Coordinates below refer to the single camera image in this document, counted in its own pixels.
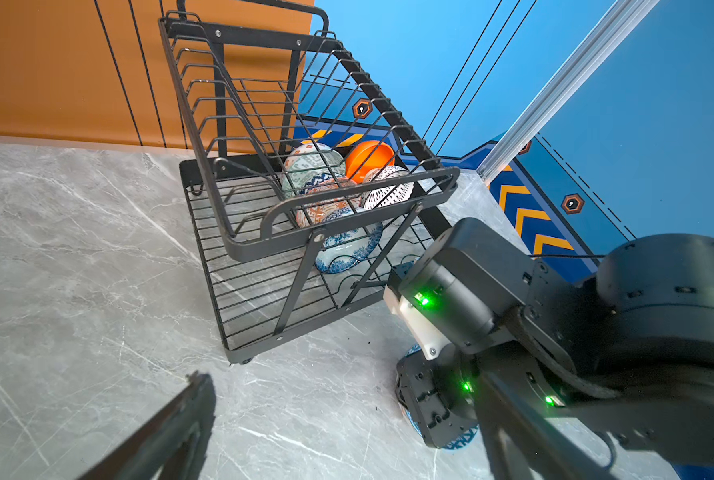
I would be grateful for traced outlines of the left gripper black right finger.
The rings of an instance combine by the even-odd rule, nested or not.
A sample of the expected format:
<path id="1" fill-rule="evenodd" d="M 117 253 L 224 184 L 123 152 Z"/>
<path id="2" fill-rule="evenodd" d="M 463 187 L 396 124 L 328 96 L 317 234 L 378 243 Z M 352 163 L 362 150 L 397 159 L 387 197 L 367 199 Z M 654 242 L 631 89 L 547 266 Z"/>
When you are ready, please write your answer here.
<path id="1" fill-rule="evenodd" d="M 611 479 L 493 374 L 478 377 L 474 405 L 496 479 Z"/>

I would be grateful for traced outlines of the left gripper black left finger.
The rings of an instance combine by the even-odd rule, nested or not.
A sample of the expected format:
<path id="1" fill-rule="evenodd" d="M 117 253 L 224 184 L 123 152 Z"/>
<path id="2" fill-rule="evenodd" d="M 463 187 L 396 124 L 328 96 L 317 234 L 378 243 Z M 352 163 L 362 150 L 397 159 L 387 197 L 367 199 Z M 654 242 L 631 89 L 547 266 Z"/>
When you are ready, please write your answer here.
<path id="1" fill-rule="evenodd" d="M 215 422 L 210 374 L 189 384 L 125 442 L 82 475 L 84 479 L 197 479 Z"/>

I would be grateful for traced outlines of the red patterned ceramic bowl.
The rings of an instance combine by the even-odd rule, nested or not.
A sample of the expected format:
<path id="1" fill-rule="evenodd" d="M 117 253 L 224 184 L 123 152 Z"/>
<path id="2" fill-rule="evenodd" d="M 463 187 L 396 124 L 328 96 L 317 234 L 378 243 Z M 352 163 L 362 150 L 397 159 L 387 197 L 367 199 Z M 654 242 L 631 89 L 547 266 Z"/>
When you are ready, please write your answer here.
<path id="1" fill-rule="evenodd" d="M 307 181 L 299 191 L 299 194 L 306 196 L 356 186 L 357 184 L 354 181 L 345 176 L 334 178 L 329 173 L 322 173 L 315 175 L 311 180 Z M 358 195 L 354 194 L 348 198 L 336 197 L 327 200 L 320 199 L 314 203 L 305 204 L 303 207 L 295 210 L 296 222 L 300 227 L 321 223 L 336 210 L 349 207 L 350 204 L 357 206 L 359 204 L 357 197 Z"/>

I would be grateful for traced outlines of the orange plastic bowl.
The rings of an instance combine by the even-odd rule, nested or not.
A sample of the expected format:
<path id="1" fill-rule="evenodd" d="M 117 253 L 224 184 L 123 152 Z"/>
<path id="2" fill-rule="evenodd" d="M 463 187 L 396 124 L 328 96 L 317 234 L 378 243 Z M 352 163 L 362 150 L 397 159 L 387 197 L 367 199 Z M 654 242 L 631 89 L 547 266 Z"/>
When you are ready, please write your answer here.
<path id="1" fill-rule="evenodd" d="M 375 168 L 393 165 L 395 151 L 387 143 L 369 140 L 359 143 L 346 157 L 346 177 L 357 184 Z"/>

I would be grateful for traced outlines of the green patterned ceramic bowl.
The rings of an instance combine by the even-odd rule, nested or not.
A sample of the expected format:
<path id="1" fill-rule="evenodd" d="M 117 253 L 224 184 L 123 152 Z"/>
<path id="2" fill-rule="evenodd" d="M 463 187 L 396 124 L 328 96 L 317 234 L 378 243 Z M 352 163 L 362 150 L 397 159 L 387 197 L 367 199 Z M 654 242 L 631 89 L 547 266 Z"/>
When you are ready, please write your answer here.
<path id="1" fill-rule="evenodd" d="M 315 175 L 329 173 L 333 177 L 344 176 L 344 157 L 322 143 L 305 143 L 297 147 L 286 159 L 280 175 L 282 194 L 285 199 L 300 195 L 304 184 Z"/>

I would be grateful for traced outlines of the white lattice patterned bowl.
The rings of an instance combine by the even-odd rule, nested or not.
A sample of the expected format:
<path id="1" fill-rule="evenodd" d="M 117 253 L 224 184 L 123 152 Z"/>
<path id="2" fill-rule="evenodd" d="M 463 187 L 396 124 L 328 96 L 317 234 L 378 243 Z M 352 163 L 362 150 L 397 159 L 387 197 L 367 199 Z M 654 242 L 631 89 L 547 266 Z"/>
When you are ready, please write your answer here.
<path id="1" fill-rule="evenodd" d="M 407 176 L 408 174 L 409 171 L 404 167 L 387 165 L 385 167 L 370 170 L 364 177 L 363 183 L 369 184 L 374 181 L 391 180 Z M 397 185 L 371 189 L 370 191 L 366 191 L 361 196 L 360 206 L 363 209 L 370 210 L 377 207 L 386 207 L 392 204 L 401 203 L 411 198 L 413 190 L 413 182 L 405 182 Z"/>

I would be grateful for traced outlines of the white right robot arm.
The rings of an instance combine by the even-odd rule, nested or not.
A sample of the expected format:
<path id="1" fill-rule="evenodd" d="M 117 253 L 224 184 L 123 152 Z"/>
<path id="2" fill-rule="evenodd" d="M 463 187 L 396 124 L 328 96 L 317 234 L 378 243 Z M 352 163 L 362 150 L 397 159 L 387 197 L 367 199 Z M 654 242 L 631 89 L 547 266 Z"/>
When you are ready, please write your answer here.
<path id="1" fill-rule="evenodd" d="M 570 282 L 466 218 L 394 268 L 385 300 L 418 344 L 396 394 L 429 447 L 484 428 L 477 383 L 493 375 L 543 417 L 714 467 L 714 238 L 640 238 Z"/>

